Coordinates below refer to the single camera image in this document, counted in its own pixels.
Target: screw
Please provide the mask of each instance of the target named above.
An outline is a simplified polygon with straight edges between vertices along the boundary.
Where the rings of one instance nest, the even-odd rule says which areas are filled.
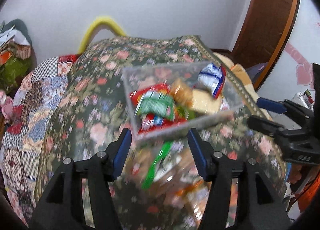
[[[221,152],[214,152],[213,154],[217,159],[222,157],[222,153]]]
[[[65,159],[63,160],[63,163],[66,164],[66,165],[68,165],[68,164],[71,163],[71,161],[72,161],[72,159],[70,159],[70,158],[65,158]]]
[[[100,151],[100,152],[97,153],[97,156],[98,156],[99,158],[103,158],[105,155],[106,155],[106,153],[103,152],[103,151]]]
[[[248,159],[249,164],[254,165],[257,163],[257,161],[253,158]]]

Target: plush toy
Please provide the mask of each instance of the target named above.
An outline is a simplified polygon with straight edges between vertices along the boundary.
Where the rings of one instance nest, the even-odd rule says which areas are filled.
[[[2,90],[0,90],[0,107],[3,117],[9,121],[13,115],[13,100]]]

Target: clear plastic container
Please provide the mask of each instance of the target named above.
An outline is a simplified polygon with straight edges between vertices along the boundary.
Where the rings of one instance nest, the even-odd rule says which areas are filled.
[[[141,120],[139,117],[135,116],[135,106],[133,106],[129,97],[130,93],[157,83],[165,82],[167,84],[172,84],[178,77],[183,77],[186,83],[192,87],[196,83],[200,71],[209,63],[210,62],[202,61],[194,63],[168,63],[154,66],[144,65],[123,68],[122,78],[132,125],[132,136],[137,144],[185,137],[190,128],[201,130],[214,126],[226,119],[229,119],[235,111],[238,111],[244,106],[241,96],[239,96],[233,84],[226,77],[222,94],[230,106],[229,110],[219,111],[212,115],[203,115],[199,118],[195,118],[169,128],[138,134],[138,131],[141,128]]]

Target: brown door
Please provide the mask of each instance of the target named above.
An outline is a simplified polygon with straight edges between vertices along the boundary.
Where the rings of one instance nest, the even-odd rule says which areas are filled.
[[[232,51],[244,68],[270,60],[286,26],[292,0],[251,0]]]

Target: yellow arch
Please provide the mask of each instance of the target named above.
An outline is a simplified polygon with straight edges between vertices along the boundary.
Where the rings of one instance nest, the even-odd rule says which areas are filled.
[[[107,25],[117,36],[127,36],[123,29],[120,28],[120,26],[111,17],[97,17],[96,20],[91,23],[90,27],[85,33],[80,43],[78,54],[82,54],[86,50],[93,31],[100,25]]]

